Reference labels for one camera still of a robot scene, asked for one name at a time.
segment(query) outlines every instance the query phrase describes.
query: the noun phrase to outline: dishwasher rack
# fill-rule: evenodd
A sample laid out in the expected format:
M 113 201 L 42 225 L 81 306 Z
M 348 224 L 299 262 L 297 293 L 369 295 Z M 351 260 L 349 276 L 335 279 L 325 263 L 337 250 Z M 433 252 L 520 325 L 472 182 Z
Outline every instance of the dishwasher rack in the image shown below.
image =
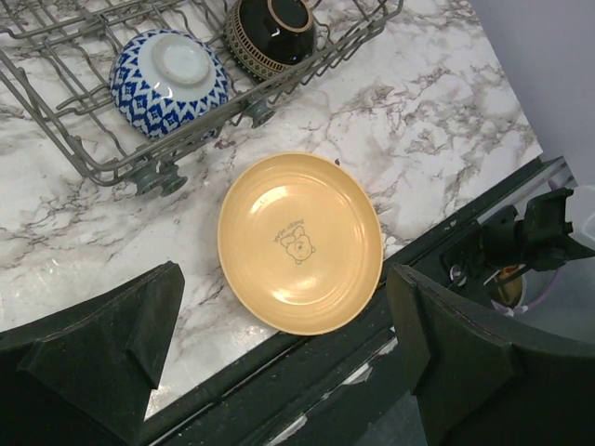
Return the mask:
M 67 3 L 74 13 L 59 20 L 56 9 L 46 0 L 19 0 L 10 4 L 8 0 L 0 0 L 10 22 L 10 26 L 0 26 L 0 38 L 7 34 L 21 41 L 21 47 L 49 62 L 68 97 L 50 105 L 44 99 L 46 92 L 35 88 L 27 72 L 16 66 L 3 49 L 0 49 L 0 79 L 82 177 L 104 187 L 131 181 L 136 184 L 139 195 L 161 187 L 161 195 L 166 196 L 186 183 L 187 178 L 178 175 L 176 162 L 203 146 L 207 142 L 202 140 L 203 135 L 217 129 L 217 138 L 225 124 L 237 126 L 245 117 L 252 120 L 252 128 L 264 124 L 274 115 L 274 106 L 281 98 L 351 58 L 361 45 L 382 33 L 387 21 L 403 9 L 403 0 L 311 1 L 319 34 L 317 51 L 311 57 L 262 84 L 256 84 L 243 74 L 230 75 L 231 95 L 226 104 L 153 143 L 147 139 L 136 147 L 126 147 L 122 135 L 116 136 L 118 132 L 102 122 L 103 112 L 110 108 L 115 111 L 115 108 L 107 75 L 89 56 L 86 46 L 93 42 L 107 43 L 115 58 L 126 43 L 119 37 L 122 32 L 139 33 L 139 27 L 146 26 L 172 28 L 171 22 L 176 20 L 188 33 L 195 35 L 189 25 L 189 15 L 196 16 L 209 32 L 210 38 L 202 40 L 218 53 L 228 72 L 239 72 L 224 45 L 224 20 L 231 1 L 70 0 Z M 97 4 L 102 7 L 89 11 L 90 5 Z M 317 17 L 333 12 L 340 15 L 346 10 L 352 11 L 351 16 L 335 24 Z M 61 50 L 71 51 L 85 61 L 92 73 L 92 87 L 81 82 L 68 60 L 60 55 Z M 247 88 L 240 86 L 240 76 L 249 83 Z M 107 144 L 107 154 L 98 156 L 85 147 L 84 135 L 76 134 L 76 125 L 72 124 L 73 120 L 81 118 L 104 133 L 102 142 Z

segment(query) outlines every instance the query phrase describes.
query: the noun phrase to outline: marble surface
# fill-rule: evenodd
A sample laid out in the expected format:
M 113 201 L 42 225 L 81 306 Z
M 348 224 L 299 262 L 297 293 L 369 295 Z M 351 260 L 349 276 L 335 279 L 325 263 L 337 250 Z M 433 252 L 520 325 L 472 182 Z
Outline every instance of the marble surface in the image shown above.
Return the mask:
M 75 14 L 72 1 L 52 3 L 57 17 Z M 323 4 L 319 18 L 338 29 L 357 13 L 347 0 Z M 7 24 L 6 14 L 0 20 Z M 195 15 L 191 26 L 205 37 Z M 86 45 L 106 73 L 112 53 Z M 48 103 L 66 98 L 26 43 L 0 34 L 0 47 Z M 63 51 L 92 85 L 80 55 Z M 101 119 L 130 147 L 142 141 L 114 111 Z M 99 158 L 110 156 L 88 118 L 69 126 Z M 369 194 L 389 256 L 541 153 L 481 24 L 469 3 L 454 0 L 405 0 L 383 34 L 284 100 L 263 127 L 227 126 L 188 156 L 180 172 L 190 181 L 167 198 L 82 180 L 2 84 L 0 140 L 0 331 L 167 260 L 181 265 L 182 308 L 148 415 L 274 333 L 231 293 L 217 254 L 221 201 L 256 160 L 282 151 L 338 160 Z

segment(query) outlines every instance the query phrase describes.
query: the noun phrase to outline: plate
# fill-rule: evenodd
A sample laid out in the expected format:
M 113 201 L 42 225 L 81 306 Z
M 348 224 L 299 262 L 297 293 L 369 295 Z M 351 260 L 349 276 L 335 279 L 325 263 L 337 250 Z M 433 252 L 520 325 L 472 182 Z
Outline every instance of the plate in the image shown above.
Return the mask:
M 283 153 L 231 186 L 218 222 L 230 287 L 258 318 L 294 335 L 345 325 L 382 269 L 382 235 L 362 187 L 332 162 Z

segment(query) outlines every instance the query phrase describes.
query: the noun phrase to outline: wire rack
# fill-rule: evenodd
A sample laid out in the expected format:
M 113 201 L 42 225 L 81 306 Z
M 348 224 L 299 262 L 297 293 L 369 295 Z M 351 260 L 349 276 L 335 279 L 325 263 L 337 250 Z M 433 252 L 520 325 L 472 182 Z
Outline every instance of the wire rack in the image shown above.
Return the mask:
M 232 0 L 66 0 L 62 9 L 47 0 L 0 1 L 10 25 L 0 26 L 0 37 L 7 34 L 8 41 L 33 52 L 56 74 L 57 86 L 36 85 L 0 49 L 0 79 L 22 107 L 82 177 L 100 186 L 132 181 L 138 194 L 161 187 L 162 195 L 186 182 L 178 176 L 176 162 L 203 146 L 207 132 L 217 129 L 218 137 L 224 125 L 237 126 L 244 118 L 251 119 L 253 128 L 261 126 L 281 98 L 350 59 L 403 9 L 403 0 L 311 1 L 317 51 L 257 84 L 235 66 L 224 45 L 224 20 Z M 231 78 L 229 102 L 153 143 L 140 134 L 130 138 L 135 133 L 131 127 L 119 116 L 112 118 L 117 110 L 107 82 L 111 60 L 123 45 L 151 28 L 185 29 L 200 38 L 218 53 Z M 85 144 L 85 132 L 98 130 L 105 137 L 100 151 Z

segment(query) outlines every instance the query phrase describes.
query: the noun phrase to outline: black cable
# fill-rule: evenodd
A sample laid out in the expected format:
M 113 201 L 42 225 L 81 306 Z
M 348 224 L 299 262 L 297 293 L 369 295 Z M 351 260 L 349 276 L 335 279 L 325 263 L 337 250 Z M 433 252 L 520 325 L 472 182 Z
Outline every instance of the black cable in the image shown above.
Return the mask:
M 520 278 L 525 272 L 531 270 L 529 265 L 525 265 L 521 269 L 518 269 L 516 272 L 510 274 L 505 280 L 502 282 L 492 283 L 491 285 L 486 285 L 483 290 L 486 293 L 492 293 L 493 291 L 497 290 L 498 288 L 502 288 L 504 285 L 511 283 L 512 281 Z

